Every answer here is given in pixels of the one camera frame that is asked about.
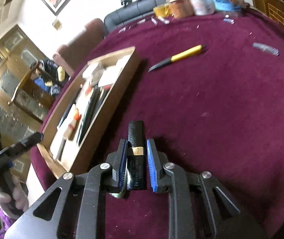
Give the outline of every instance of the red object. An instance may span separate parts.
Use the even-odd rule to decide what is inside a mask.
[[[111,84],[108,84],[108,85],[106,85],[106,86],[103,86],[103,89],[104,89],[104,90],[109,90],[109,89],[111,89],[111,87],[112,87],[112,85],[111,85]]]
[[[92,86],[89,86],[89,87],[86,89],[86,91],[85,91],[85,96],[87,96],[87,95],[90,93],[90,91],[92,91]]]

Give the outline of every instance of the gold band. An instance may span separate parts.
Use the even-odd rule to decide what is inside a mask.
[[[144,147],[132,147],[128,150],[131,150],[135,156],[144,156]]]

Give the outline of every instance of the leather sofa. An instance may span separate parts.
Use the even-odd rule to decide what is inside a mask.
[[[106,35],[116,28],[153,14],[153,8],[165,2],[166,0],[138,0],[109,13],[104,18]]]

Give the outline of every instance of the yellow utility knife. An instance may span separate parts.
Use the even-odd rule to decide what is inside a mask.
[[[158,69],[158,68],[161,68],[161,67],[164,67],[164,66],[167,66],[169,65],[170,63],[173,63],[173,62],[176,62],[178,60],[181,60],[183,58],[186,58],[186,57],[189,57],[189,56],[192,56],[192,55],[195,55],[199,52],[201,52],[203,50],[205,46],[204,45],[198,45],[198,46],[195,46],[195,47],[192,47],[186,51],[183,51],[182,53],[179,53],[177,55],[174,55],[168,59],[165,59],[161,62],[159,62],[158,64],[156,65],[153,65],[149,71],[152,71],[154,69]]]

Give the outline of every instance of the wooden chair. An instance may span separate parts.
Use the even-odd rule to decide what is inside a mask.
[[[27,94],[29,94],[32,98],[37,100],[44,108],[47,108],[48,110],[51,108],[55,98],[45,91],[43,91],[39,86],[37,86],[33,80],[31,79],[31,75],[35,73],[37,69],[39,69],[42,73],[42,75],[47,76],[50,80],[52,80],[52,83],[55,83],[59,85],[60,87],[62,86],[60,83],[56,82],[55,78],[52,77],[50,74],[48,74],[45,71],[42,71],[40,66],[35,65],[32,69],[30,69],[29,72],[27,72],[23,78],[21,79],[20,83],[18,86],[15,88],[15,93],[13,94],[12,99],[8,102],[8,105],[10,106],[11,104],[17,105],[22,111],[24,111],[26,114],[28,114],[30,117],[38,121],[39,123],[43,123],[43,120],[39,119],[32,111],[27,109],[25,106],[21,105],[17,101],[18,94],[23,90]]]

